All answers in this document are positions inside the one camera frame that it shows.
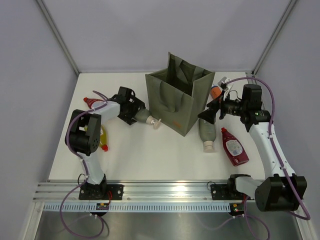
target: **white tabletop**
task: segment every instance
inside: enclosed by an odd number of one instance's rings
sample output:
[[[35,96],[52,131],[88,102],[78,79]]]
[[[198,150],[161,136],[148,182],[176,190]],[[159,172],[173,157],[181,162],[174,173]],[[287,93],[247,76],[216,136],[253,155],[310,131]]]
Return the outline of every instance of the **white tabletop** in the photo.
[[[214,83],[222,77],[230,79],[245,77],[244,72],[217,72]],[[238,81],[233,89],[242,95],[243,84]],[[60,142],[50,172],[51,181],[76,180],[83,169],[79,159],[65,145],[65,135],[72,112],[75,109],[87,110],[83,98],[97,98],[92,90],[112,97],[120,86],[131,88],[136,96],[149,107],[145,73],[82,73],[78,78],[71,100]],[[237,116],[227,115],[223,120],[216,119],[217,137],[214,153],[204,153],[198,134],[198,124],[190,132],[181,136],[162,124],[154,130],[146,123],[134,123],[129,126],[115,117],[103,122],[108,133],[108,152],[98,148],[99,162],[107,180],[119,181],[165,181],[190,180],[212,181],[226,180],[231,174],[249,174],[254,179],[265,179],[265,173],[258,149],[245,126]],[[249,162],[233,166],[223,146],[221,128],[227,128],[243,145]]]

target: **red bottle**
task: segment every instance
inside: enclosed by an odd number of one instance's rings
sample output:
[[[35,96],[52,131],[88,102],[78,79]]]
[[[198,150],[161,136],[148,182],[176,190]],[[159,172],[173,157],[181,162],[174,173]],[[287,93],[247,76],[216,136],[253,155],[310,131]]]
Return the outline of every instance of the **red bottle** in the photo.
[[[221,128],[223,148],[230,159],[233,166],[239,166],[249,161],[244,147],[238,139],[227,131],[224,127]]]

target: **metal grate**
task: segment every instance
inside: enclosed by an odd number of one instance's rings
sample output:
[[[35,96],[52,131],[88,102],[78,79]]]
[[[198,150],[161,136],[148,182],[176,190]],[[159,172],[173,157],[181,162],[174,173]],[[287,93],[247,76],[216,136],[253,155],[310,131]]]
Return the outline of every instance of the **metal grate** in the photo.
[[[61,203],[47,202],[43,211],[58,212]],[[94,202],[66,202],[63,212],[114,212],[114,213],[229,213],[228,203],[111,203],[109,209],[97,209]]]

